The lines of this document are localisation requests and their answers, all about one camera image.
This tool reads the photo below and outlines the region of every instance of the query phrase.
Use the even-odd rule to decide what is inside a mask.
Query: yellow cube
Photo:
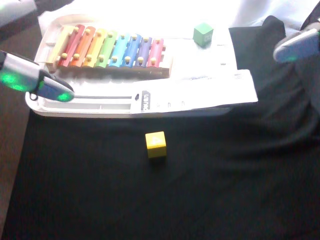
[[[163,131],[147,133],[145,141],[149,159],[167,156],[166,138]]]

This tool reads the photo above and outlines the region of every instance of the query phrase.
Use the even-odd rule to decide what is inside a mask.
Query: green cube
[[[210,25],[201,23],[194,28],[193,40],[199,46],[204,47],[211,42],[213,32],[214,29]]]

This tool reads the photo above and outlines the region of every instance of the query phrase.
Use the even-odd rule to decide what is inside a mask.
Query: rainbow xylophone
[[[116,31],[78,24],[62,27],[45,64],[51,73],[63,67],[87,67],[169,78],[172,62],[163,39],[118,34]]]

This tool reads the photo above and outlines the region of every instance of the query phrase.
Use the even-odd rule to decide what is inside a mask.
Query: black tablecloth
[[[319,115],[295,65],[273,61],[284,25],[230,33],[256,105],[161,119],[31,112],[3,238],[319,239]],[[151,165],[145,134],[157,131],[167,160]]]

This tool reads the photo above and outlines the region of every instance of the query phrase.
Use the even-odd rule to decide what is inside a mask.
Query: light blue xylophone bar
[[[128,45],[129,34],[121,34],[115,44],[109,67],[120,67]]]
[[[132,68],[134,65],[134,61],[136,60],[138,48],[140,46],[141,36],[138,34],[134,34],[131,36],[128,47],[125,50],[123,59],[122,59],[122,67]]]

